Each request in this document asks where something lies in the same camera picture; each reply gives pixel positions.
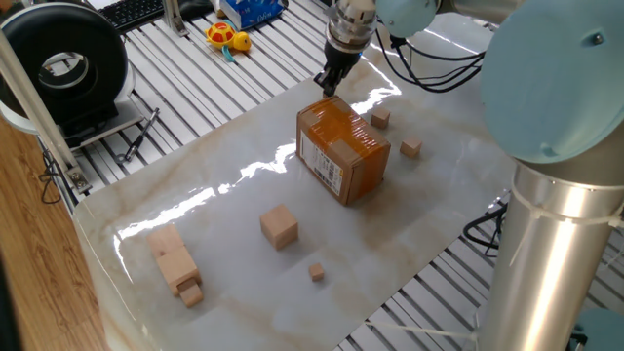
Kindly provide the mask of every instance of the wooden block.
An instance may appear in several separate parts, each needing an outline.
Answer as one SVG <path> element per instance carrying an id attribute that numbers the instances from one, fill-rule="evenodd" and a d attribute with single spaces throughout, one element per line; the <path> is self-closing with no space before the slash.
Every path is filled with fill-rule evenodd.
<path id="1" fill-rule="evenodd" d="M 193 307 L 204 300 L 204 294 L 202 293 L 202 290 L 199 289 L 197 281 L 193 278 L 178 285 L 177 289 L 179 290 L 179 296 L 182 298 L 182 301 L 184 301 L 186 307 Z"/>
<path id="2" fill-rule="evenodd" d="M 323 266 L 321 263 L 315 263 L 308 268 L 310 272 L 310 277 L 312 278 L 312 282 L 320 281 L 325 277 L 325 271 L 323 270 Z"/>
<path id="3" fill-rule="evenodd" d="M 370 116 L 370 125 L 379 129 L 386 129 L 390 120 L 390 111 L 383 107 L 377 107 Z"/>
<path id="4" fill-rule="evenodd" d="M 420 147 L 422 147 L 422 141 L 415 136 L 410 136 L 403 140 L 400 151 L 402 154 L 414 158 L 420 153 Z"/>
<path id="5" fill-rule="evenodd" d="M 262 233 L 279 251 L 298 238 L 298 223 L 283 204 L 260 216 Z"/>
<path id="6" fill-rule="evenodd" d="M 184 246 L 184 242 L 182 242 L 182 238 L 173 224 L 169 224 L 149 234 L 147 236 L 147 244 L 156 258 Z"/>
<path id="7" fill-rule="evenodd" d="M 175 296 L 179 295 L 177 286 L 194 278 L 198 283 L 202 282 L 199 270 L 186 247 L 177 248 L 156 259 L 163 277 Z"/>

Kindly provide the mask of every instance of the wooden cube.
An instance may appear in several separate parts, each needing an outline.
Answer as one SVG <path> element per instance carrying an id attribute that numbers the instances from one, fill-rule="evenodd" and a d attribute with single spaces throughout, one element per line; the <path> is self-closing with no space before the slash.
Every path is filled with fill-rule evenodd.
<path id="1" fill-rule="evenodd" d="M 260 216 L 266 239 L 279 251 L 298 238 L 298 223 L 284 204 Z"/>
<path id="2" fill-rule="evenodd" d="M 422 147 L 422 141 L 415 136 L 410 136 L 403 140 L 400 151 L 402 154 L 414 158 L 420 153 L 420 147 Z"/>
<path id="3" fill-rule="evenodd" d="M 199 289 L 197 281 L 193 278 L 178 285 L 177 289 L 179 290 L 179 296 L 182 298 L 182 301 L 184 301 L 186 307 L 193 307 L 204 300 L 204 295 Z"/>
<path id="4" fill-rule="evenodd" d="M 386 129 L 390 120 L 390 111 L 383 107 L 377 107 L 370 116 L 370 125 L 379 129 Z"/>
<path id="5" fill-rule="evenodd" d="M 175 296 L 179 295 L 177 286 L 185 281 L 194 278 L 198 283 L 202 282 L 199 270 L 185 246 L 158 257 L 156 262 Z"/>
<path id="6" fill-rule="evenodd" d="M 317 282 L 325 277 L 325 271 L 323 270 L 323 266 L 321 263 L 315 263 L 308 268 L 310 272 L 310 277 L 312 278 L 312 282 Z"/>

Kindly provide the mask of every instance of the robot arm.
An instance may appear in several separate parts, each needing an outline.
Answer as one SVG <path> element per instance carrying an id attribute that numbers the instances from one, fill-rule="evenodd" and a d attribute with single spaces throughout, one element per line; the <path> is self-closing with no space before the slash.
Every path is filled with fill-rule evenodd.
<path id="1" fill-rule="evenodd" d="M 524 0 L 338 0 L 326 30 L 327 63 L 315 81 L 332 96 L 342 78 L 371 42 L 377 16 L 390 34 L 407 38 L 425 29 L 441 12 L 460 12 L 501 23 Z"/>
<path id="2" fill-rule="evenodd" d="M 624 147 L 624 2 L 338 0 L 316 82 L 334 93 L 376 16 L 406 38 L 443 12 L 496 23 L 514 13 L 481 77 L 487 129 L 518 168 L 479 349 L 564 350 L 612 226 L 622 225 L 624 164 L 613 160 Z"/>

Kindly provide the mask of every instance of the white table surface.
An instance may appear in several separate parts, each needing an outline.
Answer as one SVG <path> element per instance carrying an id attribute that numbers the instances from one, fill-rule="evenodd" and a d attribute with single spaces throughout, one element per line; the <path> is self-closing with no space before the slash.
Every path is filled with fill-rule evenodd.
<path id="1" fill-rule="evenodd" d="M 414 44 L 447 56 L 487 46 L 489 33 L 468 19 L 439 17 L 435 27 Z M 454 65 L 415 58 L 413 67 L 436 75 Z M 424 93 L 372 45 L 337 93 L 366 119 L 377 105 L 392 112 L 385 180 L 351 207 L 294 156 L 296 112 L 321 96 L 309 79 L 78 205 L 113 350 L 331 350 L 509 183 L 513 163 L 481 120 L 478 80 Z M 423 140 L 416 160 L 399 153 L 412 135 Z M 299 240 L 277 253 L 258 218 L 280 203 L 298 219 Z M 192 309 L 171 295 L 144 239 L 167 223 L 202 273 L 205 300 Z M 307 274 L 316 262 L 321 283 Z"/>

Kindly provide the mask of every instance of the silver metal cylinder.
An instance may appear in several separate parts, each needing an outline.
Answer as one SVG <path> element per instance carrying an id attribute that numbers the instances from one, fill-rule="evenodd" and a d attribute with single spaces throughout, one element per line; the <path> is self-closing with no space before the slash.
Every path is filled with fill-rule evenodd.
<path id="1" fill-rule="evenodd" d="M 361 53 L 377 28 L 372 0 L 340 0 L 331 9 L 326 37 L 343 53 Z"/>
<path id="2" fill-rule="evenodd" d="M 565 181 L 523 163 L 513 183 L 479 350 L 565 350 L 624 187 Z"/>
<path id="3" fill-rule="evenodd" d="M 448 0 L 446 10 L 501 24 L 525 0 Z"/>

